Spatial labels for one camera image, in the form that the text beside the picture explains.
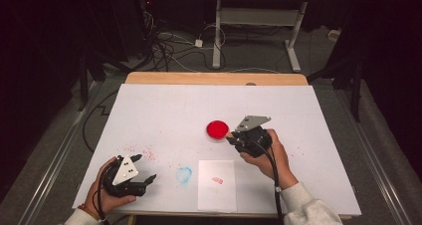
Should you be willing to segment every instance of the person's right hand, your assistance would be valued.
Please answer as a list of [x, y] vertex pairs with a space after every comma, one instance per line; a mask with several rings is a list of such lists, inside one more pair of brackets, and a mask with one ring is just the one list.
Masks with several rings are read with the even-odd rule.
[[[288, 155], [286, 154], [285, 147], [282, 145], [279, 138], [277, 137], [276, 132], [270, 128], [267, 129], [267, 132], [273, 141], [271, 145], [273, 152], [271, 152], [271, 149], [269, 148], [268, 154], [273, 157], [274, 153], [273, 159], [275, 159], [277, 164], [280, 187], [282, 189], [289, 188], [297, 184], [298, 180], [295, 178], [289, 168]], [[247, 163], [258, 166], [262, 173], [274, 179], [273, 166], [271, 165], [271, 162], [266, 154], [262, 154], [261, 156], [254, 158], [248, 153], [241, 152], [240, 156], [245, 159]]]

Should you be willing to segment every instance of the table leg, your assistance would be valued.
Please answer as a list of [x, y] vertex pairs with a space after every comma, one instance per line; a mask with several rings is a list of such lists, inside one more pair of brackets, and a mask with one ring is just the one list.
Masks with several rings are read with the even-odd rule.
[[291, 40], [286, 40], [286, 50], [289, 55], [289, 59], [291, 61], [292, 69], [295, 73], [299, 73], [301, 71], [301, 66], [298, 62], [298, 57], [296, 56], [294, 45], [296, 38], [298, 36], [299, 30], [301, 29], [302, 20], [305, 16], [305, 10], [307, 9], [308, 2], [303, 2], [301, 4], [301, 9], [298, 12], [298, 15], [296, 16], [295, 25], [293, 28], [293, 34]]
[[220, 68], [220, 50], [221, 50], [221, 39], [220, 39], [220, 26], [221, 26], [221, 0], [217, 0], [217, 7], [215, 10], [215, 41], [214, 41], [214, 53], [212, 57], [212, 67], [214, 69]]

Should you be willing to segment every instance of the person's left hand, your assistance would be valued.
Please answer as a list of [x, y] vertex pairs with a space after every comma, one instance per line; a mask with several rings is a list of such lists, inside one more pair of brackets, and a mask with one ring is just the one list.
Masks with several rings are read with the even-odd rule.
[[[88, 192], [87, 199], [85, 200], [85, 206], [90, 209], [92, 212], [96, 213], [97, 217], [100, 217], [96, 208], [99, 208], [97, 205], [97, 190], [99, 188], [100, 176], [102, 175], [103, 170], [112, 162], [116, 160], [115, 157], [111, 158], [107, 163], [105, 163], [97, 175], [96, 181], [91, 185], [90, 191]], [[122, 206], [127, 203], [136, 201], [136, 196], [127, 195], [124, 197], [113, 197], [109, 195], [103, 188], [101, 189], [102, 197], [102, 209], [104, 214], [110, 213], [114, 208]]]

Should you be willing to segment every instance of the sleeve cuff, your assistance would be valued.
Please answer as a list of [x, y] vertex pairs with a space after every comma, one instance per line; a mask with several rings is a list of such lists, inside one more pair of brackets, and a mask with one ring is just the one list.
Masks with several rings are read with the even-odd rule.
[[301, 209], [314, 199], [301, 182], [283, 190], [282, 198], [286, 203], [288, 213]]
[[65, 225], [99, 225], [100, 222], [96, 221], [90, 214], [86, 213], [85, 211], [77, 208], [75, 209], [74, 214], [66, 221]]

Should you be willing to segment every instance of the hand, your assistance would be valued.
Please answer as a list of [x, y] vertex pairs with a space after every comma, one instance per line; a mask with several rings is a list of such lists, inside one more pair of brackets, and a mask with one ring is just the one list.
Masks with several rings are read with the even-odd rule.
[[[267, 133], [270, 135], [273, 141], [271, 145], [273, 152], [271, 152], [271, 149], [269, 148], [268, 154], [271, 156], [272, 159], [275, 158], [276, 160], [277, 170], [279, 172], [280, 187], [282, 189], [289, 188], [297, 184], [298, 180], [295, 178], [289, 168], [289, 160], [288, 155], [285, 151], [285, 147], [282, 145], [279, 138], [277, 137], [275, 130], [269, 128], [267, 129]], [[248, 153], [241, 152], [240, 156], [245, 159], [247, 163], [258, 166], [262, 173], [274, 179], [273, 166], [271, 165], [270, 159], [268, 159], [266, 154], [262, 154], [261, 156], [254, 158]]]
[[[103, 170], [112, 162], [116, 160], [115, 157], [111, 158], [107, 163], [105, 163], [97, 175], [96, 181], [91, 185], [90, 191], [88, 192], [87, 199], [85, 200], [85, 205], [90, 211], [94, 212], [97, 217], [100, 218], [100, 215], [96, 208], [99, 208], [97, 205], [97, 190], [99, 188], [100, 176]], [[103, 188], [101, 189], [101, 199], [102, 199], [102, 209], [104, 214], [110, 213], [115, 207], [122, 206], [127, 203], [136, 201], [136, 196], [127, 195], [124, 197], [113, 197], [109, 195]]]

